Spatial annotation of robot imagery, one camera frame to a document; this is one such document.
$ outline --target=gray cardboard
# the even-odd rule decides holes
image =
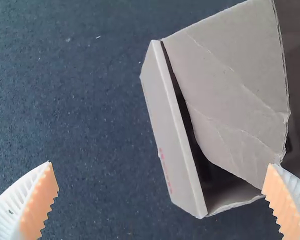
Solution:
[[[205,199],[159,41],[151,41],[140,78],[170,198],[203,218]]]
[[[202,218],[262,198],[268,163],[300,177],[300,0],[247,0],[162,41],[202,152],[238,176],[200,182],[167,60],[151,41],[140,78],[173,203]]]
[[[261,189],[290,115],[272,2],[248,0],[163,42],[204,154]]]

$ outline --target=dark blue carpet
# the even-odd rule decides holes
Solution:
[[[139,80],[151,39],[238,1],[0,0],[0,193],[53,163],[43,239],[281,239],[263,200],[203,220],[170,202]]]

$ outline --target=cardboard flap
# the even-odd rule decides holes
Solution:
[[[272,1],[245,1],[163,42],[202,152],[261,189],[285,155],[290,115]]]
[[[151,41],[140,79],[171,200],[201,219],[208,212],[160,41]]]

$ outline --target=torn cardboard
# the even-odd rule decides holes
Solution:
[[[269,163],[300,176],[300,1],[248,0],[152,41],[140,78],[182,209],[202,218],[261,198]]]

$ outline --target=cardboard edge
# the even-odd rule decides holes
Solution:
[[[280,164],[283,162],[285,155],[286,155],[286,142],[287,142],[287,137],[289,133],[289,118],[291,116],[291,109],[290,109],[290,101],[289,101],[289,87],[288,87],[288,75],[287,75],[287,66],[286,66],[286,56],[285,56],[285,49],[284,49],[284,43],[282,40],[282,33],[281,33],[281,28],[280,28],[280,21],[278,18],[278,12],[276,8],[276,4],[274,0],[270,0],[273,8],[273,14],[276,20],[276,25],[277,25],[277,33],[279,37],[279,42],[280,42],[280,47],[281,47],[281,54],[282,54],[282,64],[283,64],[283,71],[284,71],[284,77],[285,77],[285,91],[286,91],[286,98],[287,98],[287,105],[288,105],[288,116],[286,119],[286,131],[285,131],[285,137],[284,137],[284,144],[283,144],[283,155],[280,160]]]
[[[189,212],[186,207],[181,204],[174,195],[172,195],[172,193],[169,191],[170,194],[170,198],[171,201],[179,206],[181,209],[185,210],[186,212],[190,213],[191,215],[193,215],[194,217],[198,218],[198,219],[202,219],[204,218],[207,214],[208,214],[208,210],[206,207],[206,203],[205,203],[205,198],[204,198],[204,194],[201,188],[201,184],[200,184],[200,180],[199,180],[199,176],[198,176],[198,172],[195,166],[195,161],[193,159],[193,155],[192,155],[192,151],[190,148],[190,144],[189,144],[189,140],[188,140],[188,136],[186,133],[186,129],[183,123],[183,119],[182,119],[182,115],[181,115],[181,111],[179,109],[179,105],[178,105],[178,101],[177,101],[177,97],[176,97],[176,93],[174,90],[174,86],[172,83],[172,79],[171,79],[171,75],[168,69],[168,65],[167,65],[167,61],[164,55],[164,51],[163,48],[161,46],[161,41],[159,40],[152,40],[150,42],[149,48],[147,50],[147,55],[149,54],[149,51],[153,51],[154,55],[155,55],[155,60],[156,60],[156,66],[158,67],[158,70],[160,72],[161,75],[161,79],[163,81],[163,85],[165,88],[165,93],[166,93],[166,97],[168,99],[169,102],[169,106],[170,106],[170,110],[171,110],[171,114],[172,114],[172,118],[174,121],[174,126],[178,135],[178,141],[179,141],[179,146],[181,147],[181,152],[182,152],[182,157],[183,157],[183,161],[184,161],[184,165],[186,167],[186,172],[187,172],[187,176],[190,182],[190,187],[193,193],[193,197],[194,197],[194,201],[195,201],[195,208],[196,208],[196,212]],[[147,67],[146,66],[146,61],[142,66],[142,69]],[[143,82],[143,70],[141,70],[141,75],[140,75],[140,79],[141,79],[141,83]],[[142,84],[142,88],[143,88],[143,92],[145,95],[145,99],[146,102],[148,101],[147,98],[149,96],[147,96],[147,93],[145,91],[144,85]],[[150,115],[150,120],[151,120],[151,124],[152,124],[152,118],[153,118],[153,114],[152,114],[152,110],[149,107],[149,104],[147,103],[147,108],[149,111],[149,115]],[[166,169],[165,168],[169,168],[169,163],[166,161],[165,165],[162,164],[162,168],[163,171],[165,172]],[[167,179],[167,177],[165,178],[167,181],[167,185],[169,188],[169,180]]]
[[[259,199],[262,199],[264,197],[265,197],[264,195],[260,194],[260,195],[256,195],[255,197],[253,197],[251,200],[248,200],[248,201],[240,201],[240,202],[234,202],[231,204],[223,205],[223,206],[219,207],[218,209],[216,209],[213,213],[208,214],[207,217],[212,217],[214,215],[217,215],[219,213],[225,212],[230,209],[234,209],[234,208],[238,208],[238,207],[241,207],[244,205],[252,204],[253,202],[255,202]]]

